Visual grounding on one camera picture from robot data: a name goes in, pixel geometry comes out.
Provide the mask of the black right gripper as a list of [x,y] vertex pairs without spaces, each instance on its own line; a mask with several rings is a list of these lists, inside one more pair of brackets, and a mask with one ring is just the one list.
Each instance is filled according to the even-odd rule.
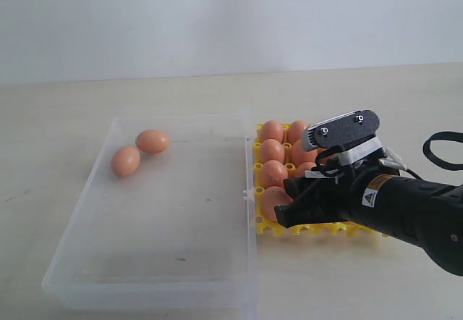
[[462,272],[462,187],[367,167],[356,178],[283,181],[293,201],[276,206],[277,222],[354,222],[422,248],[449,273]]

